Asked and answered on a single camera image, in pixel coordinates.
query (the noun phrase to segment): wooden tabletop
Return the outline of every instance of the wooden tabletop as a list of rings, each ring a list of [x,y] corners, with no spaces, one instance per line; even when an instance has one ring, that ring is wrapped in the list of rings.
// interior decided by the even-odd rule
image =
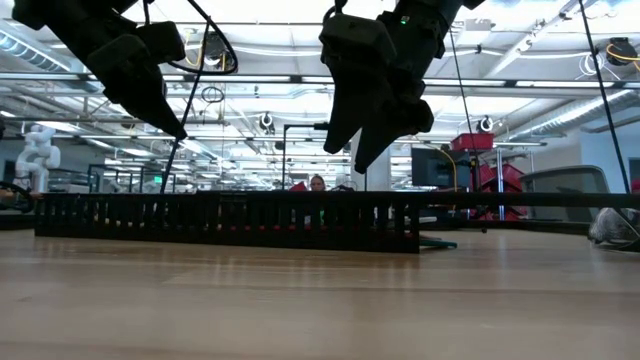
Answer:
[[[421,255],[0,232],[2,360],[640,356],[640,256],[584,237],[430,234]]]

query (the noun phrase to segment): security camera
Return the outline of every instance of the security camera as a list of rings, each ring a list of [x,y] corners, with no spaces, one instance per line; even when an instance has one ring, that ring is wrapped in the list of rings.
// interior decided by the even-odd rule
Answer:
[[[264,116],[262,116],[262,120],[260,122],[266,128],[268,128],[269,126],[273,125],[273,119],[271,118],[271,116],[269,116],[269,113],[264,114]]]
[[[493,130],[493,119],[485,115],[484,119],[478,122],[476,130],[481,134],[491,132]]]
[[[276,127],[273,123],[273,118],[266,113],[260,119],[260,129],[264,130],[266,135],[275,135]]]

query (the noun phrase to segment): computer monitor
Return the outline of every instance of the computer monitor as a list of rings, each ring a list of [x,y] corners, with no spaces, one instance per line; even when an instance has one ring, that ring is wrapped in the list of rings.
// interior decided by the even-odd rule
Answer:
[[[471,161],[465,151],[445,151],[456,163],[458,187],[471,186]],[[436,149],[411,149],[413,186],[454,187],[451,160]]]

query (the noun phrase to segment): gray cloth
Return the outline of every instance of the gray cloth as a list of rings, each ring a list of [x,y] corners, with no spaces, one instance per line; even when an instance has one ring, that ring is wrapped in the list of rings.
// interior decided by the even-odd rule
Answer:
[[[623,209],[622,213],[638,227],[638,212],[636,210]],[[589,240],[595,244],[608,242],[620,244],[637,240],[634,232],[618,213],[611,208],[600,210],[593,223],[589,227]]]

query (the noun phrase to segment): black cable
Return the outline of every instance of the black cable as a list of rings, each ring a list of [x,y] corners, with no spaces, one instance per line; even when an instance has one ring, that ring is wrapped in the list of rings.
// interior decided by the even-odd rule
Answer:
[[[471,117],[469,116],[469,108],[467,106],[467,97],[464,95],[464,85],[462,84],[462,75],[460,74],[460,64],[458,63],[458,53],[456,52],[456,42],[453,39],[453,32],[449,32],[449,34],[451,35],[451,49],[453,50],[453,59],[456,62],[458,82],[460,83],[460,94],[462,95],[462,103],[464,104],[464,113],[467,117],[467,126],[469,127],[469,135],[471,136],[471,146],[473,147],[473,154],[475,155],[475,158],[476,158],[476,168],[478,168],[480,166],[480,156],[478,155],[478,148],[476,147],[476,141],[473,136],[473,129],[471,126]],[[479,191],[479,189],[476,188],[477,187],[476,185],[480,183],[480,179],[477,179],[475,182],[476,184],[474,184],[474,189],[473,189],[474,192]]]
[[[211,91],[214,91],[220,94],[220,97],[215,97],[211,99]],[[224,101],[225,94],[224,94],[224,91],[222,91],[220,88],[217,88],[215,86],[207,86],[206,88],[202,89],[202,92],[200,93],[200,97],[202,97],[202,101],[208,104],[217,104]]]
[[[207,22],[207,26],[205,27],[205,34],[209,31],[209,22]],[[207,37],[205,36],[202,40],[202,46],[207,44]],[[200,62],[200,70],[204,67],[204,61]],[[191,95],[189,95],[189,100],[187,101],[187,107],[184,109],[184,114],[182,115],[182,127],[184,128],[187,123],[187,118],[189,117],[189,111],[191,110],[191,106],[193,104],[193,99],[196,96],[196,90],[198,90],[198,84],[200,83],[200,77],[202,73],[199,72],[196,75],[196,79],[193,82],[193,88],[191,89]],[[167,188],[167,181],[169,180],[169,174],[171,173],[171,167],[173,166],[173,158],[176,156],[176,151],[178,150],[178,145],[180,141],[176,138],[173,141],[173,147],[171,148],[171,155],[169,155],[169,161],[167,162],[167,168],[164,171],[164,176],[162,177],[162,186],[160,187],[160,194],[164,194],[165,189]]]
[[[593,58],[593,64],[596,67],[596,75],[598,76],[598,84],[600,85],[600,95],[602,95],[602,101],[604,102],[604,111],[607,114],[607,122],[609,123],[609,130],[611,131],[611,138],[613,139],[613,146],[616,149],[616,156],[618,157],[618,163],[620,164],[620,171],[622,172],[622,180],[624,181],[624,188],[627,194],[631,194],[631,187],[629,186],[629,178],[627,177],[627,169],[624,166],[624,159],[622,158],[622,152],[620,151],[620,144],[618,143],[618,135],[616,134],[616,128],[613,125],[613,117],[611,116],[611,108],[609,107],[609,100],[607,100],[607,92],[604,89],[604,81],[602,80],[602,73],[600,72],[600,66],[598,65],[598,53],[593,45],[593,38],[591,37],[591,30],[589,29],[589,20],[584,9],[584,2],[580,2],[580,11],[582,12],[582,20],[584,22],[584,30],[587,33],[587,40],[589,40],[589,49],[591,50],[591,57]]]
[[[144,26],[151,24],[151,16],[149,15],[149,0],[142,0],[142,9],[144,10]]]
[[[229,69],[226,70],[222,70],[222,71],[204,71],[204,67],[200,67],[200,69],[198,70],[194,70],[192,68],[188,68],[186,66],[182,66],[180,64],[177,64],[173,61],[170,61],[168,64],[173,66],[176,69],[180,69],[182,71],[186,71],[188,73],[191,74],[199,74],[199,75],[229,75],[229,74],[233,74],[236,71],[238,71],[238,56],[236,55],[236,51],[233,49],[233,46],[231,46],[231,43],[229,43],[229,40],[227,39],[227,37],[224,35],[224,33],[222,32],[222,30],[220,30],[220,28],[218,27],[218,25],[215,23],[215,21],[213,21],[211,19],[211,17],[209,15],[207,15],[207,13],[202,10],[202,8],[200,7],[200,5],[198,5],[198,3],[195,0],[187,0],[189,2],[189,4],[191,4],[191,6],[200,14],[200,16],[202,16],[203,19],[205,19],[207,21],[207,28],[212,27],[213,30],[215,30],[215,32],[220,36],[220,40],[222,40],[222,42],[224,43],[224,46],[227,48],[227,50],[229,51],[229,54],[231,55],[231,59],[233,60],[233,66]],[[204,32],[204,37],[207,37],[207,33],[208,31]]]
[[[322,23],[327,22],[327,20],[329,20],[329,18],[331,17],[331,15],[335,14],[342,14],[342,8],[347,5],[347,1],[348,0],[336,0],[335,5],[330,7],[329,10],[327,10],[327,12],[324,14],[324,17],[322,18]]]

